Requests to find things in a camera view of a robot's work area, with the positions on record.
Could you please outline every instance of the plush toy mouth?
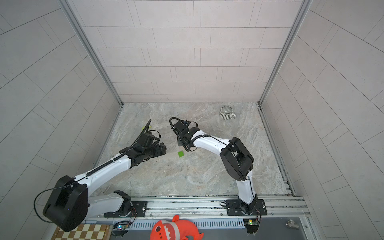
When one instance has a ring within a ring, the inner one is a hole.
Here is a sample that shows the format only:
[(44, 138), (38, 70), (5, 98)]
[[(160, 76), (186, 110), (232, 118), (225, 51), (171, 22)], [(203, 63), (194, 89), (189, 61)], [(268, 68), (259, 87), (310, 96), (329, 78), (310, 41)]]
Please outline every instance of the plush toy mouth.
[(166, 226), (164, 226), (165, 228), (165, 231), (166, 231), (166, 235), (167, 235), (167, 240), (170, 240), (170, 232), (168, 231), (168, 228)]

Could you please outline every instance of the plush toy tail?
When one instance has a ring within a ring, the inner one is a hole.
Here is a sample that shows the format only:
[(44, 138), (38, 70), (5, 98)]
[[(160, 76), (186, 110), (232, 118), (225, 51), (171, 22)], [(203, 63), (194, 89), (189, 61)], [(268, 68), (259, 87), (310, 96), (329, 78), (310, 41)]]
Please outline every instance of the plush toy tail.
[(201, 240), (203, 237), (204, 233), (199, 233), (199, 235), (193, 237), (193, 240)]

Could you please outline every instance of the orange shark plush toy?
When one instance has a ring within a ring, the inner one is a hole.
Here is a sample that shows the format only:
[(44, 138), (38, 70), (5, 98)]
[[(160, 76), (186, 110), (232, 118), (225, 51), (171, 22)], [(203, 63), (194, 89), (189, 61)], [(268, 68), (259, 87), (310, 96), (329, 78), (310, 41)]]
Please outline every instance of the orange shark plush toy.
[(204, 233), (199, 233), (195, 224), (188, 220), (179, 220), (175, 215), (172, 222), (158, 221), (151, 232), (151, 240), (188, 240), (186, 236), (193, 236), (194, 240), (201, 240)]

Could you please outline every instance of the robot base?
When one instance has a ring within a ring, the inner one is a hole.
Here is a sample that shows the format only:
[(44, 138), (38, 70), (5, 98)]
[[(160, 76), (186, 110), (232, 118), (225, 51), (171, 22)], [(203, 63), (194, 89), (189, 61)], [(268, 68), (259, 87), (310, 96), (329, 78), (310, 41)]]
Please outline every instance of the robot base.
[(256, 210), (259, 210), (261, 213), (261, 216), (267, 215), (266, 208), (263, 208), (265, 206), (265, 202), (263, 199), (257, 199), (257, 204), (255, 206), (255, 211), (251, 214), (245, 214), (240, 208), (241, 201), (239, 199), (227, 199), (225, 203), (227, 206), (230, 206), (230, 208), (227, 208), (227, 214), (228, 216), (250, 216), (250, 215), (258, 215)]
[[(136, 217), (144, 217), (145, 215), (145, 212), (147, 210), (147, 201), (131, 201), (130, 203), (132, 203), (132, 207), (135, 208), (136, 210)], [(135, 213), (133, 213), (133, 216), (132, 216), (132, 211), (126, 215), (126, 216), (119, 216), (119, 214), (117, 214), (117, 212), (106, 212), (104, 213), (104, 217), (114, 217), (114, 218), (117, 218), (117, 217), (131, 217), (134, 218)]]

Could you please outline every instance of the metal corner post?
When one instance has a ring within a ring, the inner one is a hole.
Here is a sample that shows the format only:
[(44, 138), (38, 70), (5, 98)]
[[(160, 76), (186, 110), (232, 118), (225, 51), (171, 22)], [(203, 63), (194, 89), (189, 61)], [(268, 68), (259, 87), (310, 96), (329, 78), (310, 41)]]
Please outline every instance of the metal corner post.
[(89, 40), (87, 39), (83, 31), (83, 28), (80, 26), (79, 22), (77, 21), (67, 0), (58, 0), (58, 3), (61, 9), (63, 10), (65, 16), (67, 17), (68, 21), (70, 22), (72, 28), (74, 29), (75, 33), (79, 37), (80, 42), (83, 44), (85, 50), (87, 51), (97, 71), (100, 73), (100, 76), (104, 79), (105, 83), (107, 84), (108, 88), (112, 91), (114, 97), (116, 98), (120, 106), (122, 106), (124, 104), (123, 101), (121, 101), (119, 94), (117, 93), (116, 89), (112, 84), (112, 81), (109, 79), (107, 73), (105, 72), (99, 58), (97, 57), (95, 51), (93, 50), (93, 47), (91, 46)]
[(311, 2), (312, 2), (312, 0), (303, 0), (303, 2), (301, 3), (300, 9), (297, 12), (296, 18), (293, 22), (291, 30), (289, 31), (288, 37), (285, 40), (284, 46), (281, 49), (280, 55), (277, 59), (275, 66), (273, 67), (271, 76), (269, 77), (269, 80), (268, 80), (268, 82), (265, 86), (265, 89), (263, 91), (263, 94), (260, 98), (260, 101), (259, 101), (260, 107), (262, 107), (262, 105), (265, 101), (265, 98), (268, 94), (268, 91), (269, 91), (269, 89), (271, 89), (272, 83), (275, 80), (276, 75), (279, 72), (281, 65), (283, 64), (284, 58), (288, 54), (288, 50), (291, 47), (297, 32), (299, 31), (300, 25), (303, 22), (304, 17), (308, 12), (308, 9), (310, 8)]

